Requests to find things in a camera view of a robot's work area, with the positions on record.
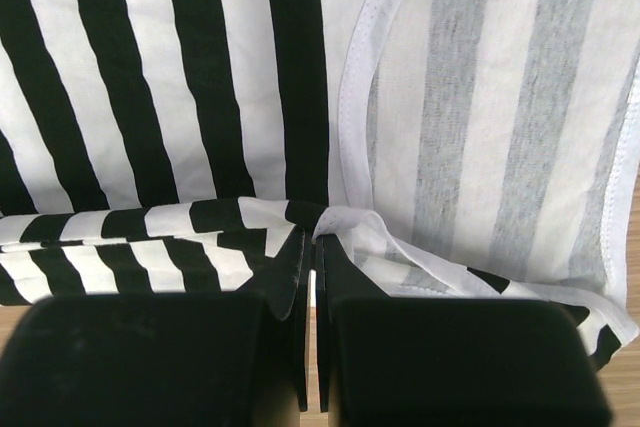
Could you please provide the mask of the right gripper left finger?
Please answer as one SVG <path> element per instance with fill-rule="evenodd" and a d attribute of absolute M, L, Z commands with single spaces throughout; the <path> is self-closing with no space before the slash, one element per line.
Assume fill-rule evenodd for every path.
<path fill-rule="evenodd" d="M 1 356 L 5 426 L 296 426 L 308 237 L 233 292 L 42 300 Z"/>

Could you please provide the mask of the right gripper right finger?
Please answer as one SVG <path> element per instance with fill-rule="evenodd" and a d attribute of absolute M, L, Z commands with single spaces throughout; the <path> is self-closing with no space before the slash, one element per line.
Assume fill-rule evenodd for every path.
<path fill-rule="evenodd" d="M 583 307 L 392 297 L 316 244 L 317 365 L 333 426 L 607 426 Z"/>

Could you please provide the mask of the black white striped tank top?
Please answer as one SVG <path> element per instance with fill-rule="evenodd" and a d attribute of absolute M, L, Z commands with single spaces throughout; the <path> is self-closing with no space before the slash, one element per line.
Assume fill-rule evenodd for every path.
<path fill-rule="evenodd" d="M 1 0 L 1 302 L 233 291 L 336 235 L 393 296 L 639 333 L 639 0 Z"/>

